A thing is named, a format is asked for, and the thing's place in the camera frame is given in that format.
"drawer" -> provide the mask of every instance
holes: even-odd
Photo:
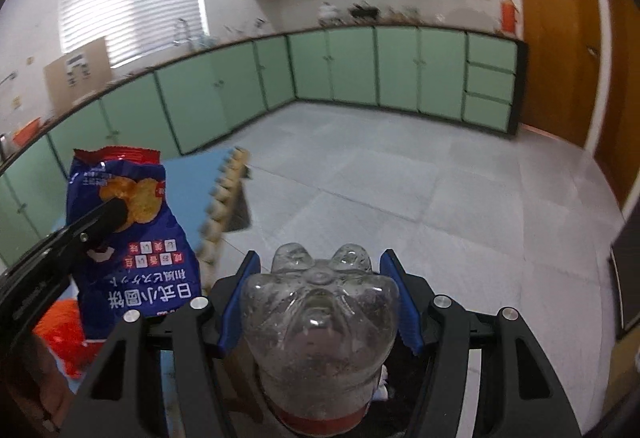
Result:
[[[516,71],[518,46],[513,41],[469,34],[469,62]]]
[[[466,66],[466,90],[469,93],[484,95],[511,102],[515,75],[473,66]]]
[[[506,132],[511,116],[511,106],[488,98],[467,95],[465,100],[465,122]]]

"snack bag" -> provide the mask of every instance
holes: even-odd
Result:
[[[88,341],[106,339],[127,310],[164,315],[200,295],[198,260],[164,199],[159,151],[76,150],[69,176],[67,225],[113,197],[129,208],[126,223],[72,269]]]

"floor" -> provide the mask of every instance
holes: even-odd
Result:
[[[412,274],[469,310],[516,307],[549,356],[583,431],[599,418],[614,343],[607,269],[622,224],[579,148],[521,130],[515,141],[399,113],[295,103],[229,143],[248,149],[252,226],[227,234],[221,277],[248,250],[270,267],[297,241],[316,258],[392,248]],[[479,355],[458,435],[471,436]]]

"plastic bottle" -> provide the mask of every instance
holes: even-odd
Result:
[[[242,290],[242,329],[272,411],[291,430],[334,436],[355,427],[378,388],[398,330],[398,287],[366,251],[313,260],[281,246],[270,274]]]

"fire extinguisher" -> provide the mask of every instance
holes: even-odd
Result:
[[[503,33],[516,35],[516,23],[520,19],[520,11],[516,8],[513,0],[502,0],[500,2],[502,9],[502,25],[500,30]]]

